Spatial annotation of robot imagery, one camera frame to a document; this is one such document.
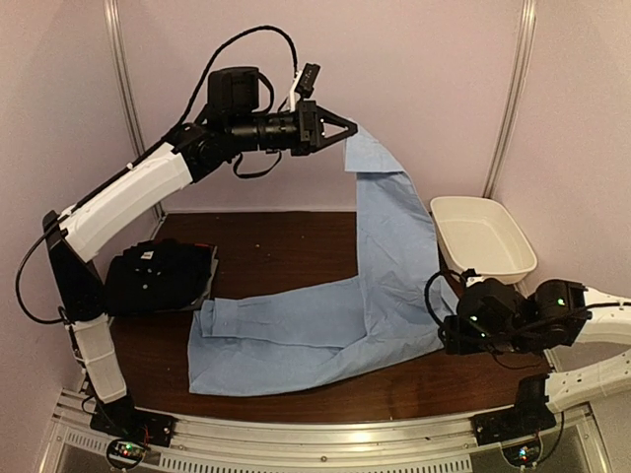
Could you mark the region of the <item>light blue long sleeve shirt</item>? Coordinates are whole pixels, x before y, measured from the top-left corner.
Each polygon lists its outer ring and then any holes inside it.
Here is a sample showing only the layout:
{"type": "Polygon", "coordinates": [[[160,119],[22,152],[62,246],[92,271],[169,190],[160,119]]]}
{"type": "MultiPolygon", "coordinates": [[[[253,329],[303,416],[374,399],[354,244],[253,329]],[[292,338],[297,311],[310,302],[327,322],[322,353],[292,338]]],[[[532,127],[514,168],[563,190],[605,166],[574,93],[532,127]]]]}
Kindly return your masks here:
{"type": "Polygon", "coordinates": [[[206,302],[192,319],[189,389],[300,391],[439,350],[456,297],[438,283],[435,226],[412,179],[368,131],[345,144],[356,176],[356,276],[275,295],[206,302]]]}

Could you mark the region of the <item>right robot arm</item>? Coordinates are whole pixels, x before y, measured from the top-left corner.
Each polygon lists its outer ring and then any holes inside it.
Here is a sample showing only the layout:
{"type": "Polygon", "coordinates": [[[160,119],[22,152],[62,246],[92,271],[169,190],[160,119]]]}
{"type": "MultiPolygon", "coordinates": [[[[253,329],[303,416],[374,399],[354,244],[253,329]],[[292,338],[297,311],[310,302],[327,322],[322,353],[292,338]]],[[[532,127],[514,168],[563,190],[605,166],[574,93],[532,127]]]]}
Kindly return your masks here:
{"type": "MultiPolygon", "coordinates": [[[[525,296],[497,279],[475,278],[455,314],[438,325],[451,355],[537,354],[595,344],[629,348],[630,300],[561,279],[545,281],[525,296]]],[[[514,404],[490,417],[522,436],[554,426],[568,408],[629,387],[630,353],[624,351],[571,371],[526,377],[514,404]]]]}

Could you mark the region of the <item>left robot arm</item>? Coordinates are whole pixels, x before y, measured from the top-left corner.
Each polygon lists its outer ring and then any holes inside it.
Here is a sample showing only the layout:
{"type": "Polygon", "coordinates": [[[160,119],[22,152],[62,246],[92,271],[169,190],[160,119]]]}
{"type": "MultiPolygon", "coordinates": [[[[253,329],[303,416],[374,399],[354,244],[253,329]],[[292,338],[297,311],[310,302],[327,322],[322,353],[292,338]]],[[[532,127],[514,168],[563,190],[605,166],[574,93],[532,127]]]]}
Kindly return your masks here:
{"type": "Polygon", "coordinates": [[[205,70],[205,105],[193,121],[178,122],[143,155],[62,213],[42,221],[44,244],[64,308],[60,322],[77,345],[79,364],[99,402],[105,423],[122,438],[142,427],[119,367],[108,327],[103,282],[92,263],[102,247],[163,199],[201,181],[224,163],[248,152],[304,157],[350,138],[353,121],[313,100],[319,67],[294,71],[287,106],[259,106],[259,88],[269,84],[258,68],[205,70]]]}

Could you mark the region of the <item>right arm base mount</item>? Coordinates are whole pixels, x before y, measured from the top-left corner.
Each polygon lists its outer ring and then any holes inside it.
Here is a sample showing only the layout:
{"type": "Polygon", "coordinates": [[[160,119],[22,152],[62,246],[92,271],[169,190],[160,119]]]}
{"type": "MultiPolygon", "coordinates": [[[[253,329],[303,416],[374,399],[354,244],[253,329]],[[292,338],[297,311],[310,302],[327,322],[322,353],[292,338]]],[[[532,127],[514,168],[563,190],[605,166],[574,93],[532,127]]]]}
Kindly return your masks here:
{"type": "Polygon", "coordinates": [[[478,414],[471,419],[478,445],[534,436],[556,426],[543,399],[519,400],[512,407],[478,414]]]}

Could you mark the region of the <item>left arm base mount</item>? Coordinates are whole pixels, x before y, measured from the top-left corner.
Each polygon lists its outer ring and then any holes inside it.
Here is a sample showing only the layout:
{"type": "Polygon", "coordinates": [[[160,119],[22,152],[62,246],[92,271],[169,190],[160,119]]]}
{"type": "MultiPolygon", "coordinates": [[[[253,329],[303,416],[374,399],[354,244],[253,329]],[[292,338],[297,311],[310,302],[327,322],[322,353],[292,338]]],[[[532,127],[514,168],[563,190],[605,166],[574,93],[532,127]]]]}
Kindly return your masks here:
{"type": "Polygon", "coordinates": [[[131,396],[126,395],[110,403],[97,399],[90,427],[112,437],[169,447],[175,417],[138,409],[131,396]]]}

